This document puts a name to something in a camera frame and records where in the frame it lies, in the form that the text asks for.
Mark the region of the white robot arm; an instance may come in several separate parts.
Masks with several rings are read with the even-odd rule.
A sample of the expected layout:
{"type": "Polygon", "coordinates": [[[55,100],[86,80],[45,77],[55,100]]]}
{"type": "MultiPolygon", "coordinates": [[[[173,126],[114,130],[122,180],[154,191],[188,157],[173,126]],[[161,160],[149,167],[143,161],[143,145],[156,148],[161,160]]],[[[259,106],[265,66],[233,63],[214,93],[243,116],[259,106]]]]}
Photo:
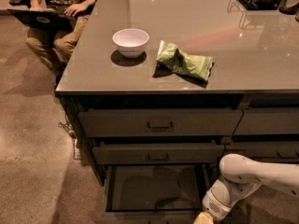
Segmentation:
{"type": "Polygon", "coordinates": [[[221,175],[206,192],[203,211],[193,224],[215,224],[231,212],[235,204],[261,186],[299,196],[299,165],[259,162],[239,154],[228,154],[219,163],[221,175]]]}

